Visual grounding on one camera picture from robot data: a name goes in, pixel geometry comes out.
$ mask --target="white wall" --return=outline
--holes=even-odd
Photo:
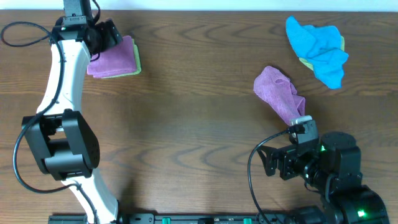
[[[398,11],[398,0],[97,0],[97,2],[102,9],[124,10]],[[0,9],[62,8],[62,0],[0,0]]]

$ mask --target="green cloth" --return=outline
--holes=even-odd
[[[344,41],[344,37],[341,36],[341,50],[344,51],[345,48],[345,41]],[[313,65],[308,62],[307,60],[305,60],[304,58],[298,58],[305,66],[307,66],[309,69],[313,70]]]
[[[127,76],[127,75],[137,75],[141,72],[141,61],[139,60],[138,47],[137,47],[136,43],[134,42],[134,39],[132,40],[132,44],[134,46],[134,57],[136,59],[137,70],[132,73],[126,73],[126,74],[115,75],[112,77],[104,77],[104,78],[116,78],[116,77],[123,77],[123,76]]]

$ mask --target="crumpled purple cloth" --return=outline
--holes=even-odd
[[[305,98],[297,96],[290,79],[267,66],[254,81],[254,92],[290,126],[290,120],[304,116]]]
[[[132,73],[136,70],[134,46],[130,36],[123,37],[123,41],[119,45],[102,52],[98,60],[87,66],[87,74],[93,75],[94,78],[112,77]]]

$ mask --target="wood grain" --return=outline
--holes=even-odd
[[[349,59],[343,88],[329,90],[293,53],[285,34],[291,12],[103,11],[123,35],[134,35],[140,75],[86,76],[83,115],[101,146],[100,170],[125,210],[159,213],[254,213],[246,163],[265,136],[285,128],[252,92],[266,65],[288,75],[307,99],[321,133],[354,135],[362,149],[364,183],[398,222],[398,14],[295,12],[302,24],[334,25]],[[61,11],[0,11],[0,27],[31,21],[51,29]],[[27,42],[42,34],[15,28],[6,38]],[[81,213],[71,192],[37,195],[12,171],[12,147],[23,116],[32,115],[51,66],[46,42],[22,49],[0,44],[0,223],[44,223],[52,213]],[[288,144],[286,138],[270,145]],[[254,161],[254,188],[263,208],[317,204],[302,179],[266,177]],[[42,175],[22,143],[23,177],[42,189]]]

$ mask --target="blue cloth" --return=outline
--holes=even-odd
[[[296,55],[313,65],[317,79],[332,90],[341,88],[348,54],[340,49],[341,35],[335,26],[301,26],[290,16],[286,20],[286,34]]]

